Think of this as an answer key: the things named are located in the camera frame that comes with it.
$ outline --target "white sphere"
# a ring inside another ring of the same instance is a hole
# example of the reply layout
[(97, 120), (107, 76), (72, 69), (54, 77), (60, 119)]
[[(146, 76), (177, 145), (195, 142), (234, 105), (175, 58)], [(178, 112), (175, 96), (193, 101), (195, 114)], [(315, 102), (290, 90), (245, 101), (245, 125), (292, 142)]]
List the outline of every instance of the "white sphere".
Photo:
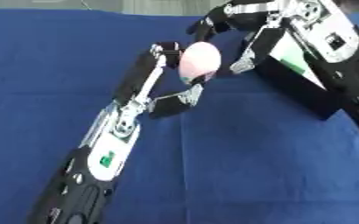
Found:
[(212, 78), (222, 63), (219, 50), (207, 42), (196, 42), (190, 45), (179, 61), (179, 76), (186, 83), (205, 75), (206, 81)]

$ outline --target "green led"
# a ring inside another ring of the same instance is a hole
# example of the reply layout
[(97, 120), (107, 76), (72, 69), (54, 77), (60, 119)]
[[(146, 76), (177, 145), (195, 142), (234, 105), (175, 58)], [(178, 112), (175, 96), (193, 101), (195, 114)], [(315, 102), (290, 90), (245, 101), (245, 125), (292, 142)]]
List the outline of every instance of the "green led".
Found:
[(101, 165), (103, 165), (106, 168), (109, 168), (111, 165), (111, 162), (113, 161), (113, 158), (116, 154), (114, 154), (114, 151), (110, 151), (108, 156), (103, 156), (101, 158), (101, 162), (99, 162)]

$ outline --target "robotic arm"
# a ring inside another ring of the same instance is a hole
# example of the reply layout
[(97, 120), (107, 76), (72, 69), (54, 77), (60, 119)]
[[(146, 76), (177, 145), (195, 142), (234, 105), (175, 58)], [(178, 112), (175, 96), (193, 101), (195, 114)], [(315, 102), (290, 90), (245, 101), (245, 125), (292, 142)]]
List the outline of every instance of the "robotic arm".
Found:
[(234, 74), (253, 69), (289, 32), (327, 91), (359, 125), (359, 27), (332, 0), (233, 0), (187, 29), (208, 41), (230, 29), (250, 32)]
[(79, 147), (72, 150), (53, 175), (27, 223), (96, 224), (123, 166), (137, 141), (137, 116), (171, 116), (197, 102), (203, 81), (184, 92), (149, 97), (165, 67), (176, 68), (182, 50), (176, 42), (160, 42), (141, 53), (118, 87), (113, 101), (96, 117)]

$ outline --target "screw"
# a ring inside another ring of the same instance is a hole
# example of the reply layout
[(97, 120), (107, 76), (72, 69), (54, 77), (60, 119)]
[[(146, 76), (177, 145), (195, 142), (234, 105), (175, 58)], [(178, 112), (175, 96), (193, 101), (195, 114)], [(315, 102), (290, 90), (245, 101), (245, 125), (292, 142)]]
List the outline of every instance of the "screw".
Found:
[(76, 184), (78, 185), (81, 185), (83, 183), (83, 175), (81, 173), (74, 174), (73, 179), (76, 181)]

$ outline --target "blue tablecloth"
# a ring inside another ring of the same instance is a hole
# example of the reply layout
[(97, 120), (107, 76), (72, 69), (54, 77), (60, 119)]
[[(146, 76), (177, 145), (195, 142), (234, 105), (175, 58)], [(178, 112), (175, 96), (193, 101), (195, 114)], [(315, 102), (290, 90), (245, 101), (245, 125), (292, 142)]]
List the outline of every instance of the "blue tablecloth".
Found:
[[(136, 56), (190, 42), (192, 21), (0, 10), (0, 224), (25, 223)], [(215, 40), (225, 61), (241, 36)], [(183, 88), (177, 77), (159, 91)], [(141, 120), (103, 223), (359, 224), (359, 129), (341, 111), (322, 122), (245, 73), (212, 80), (185, 114)]]

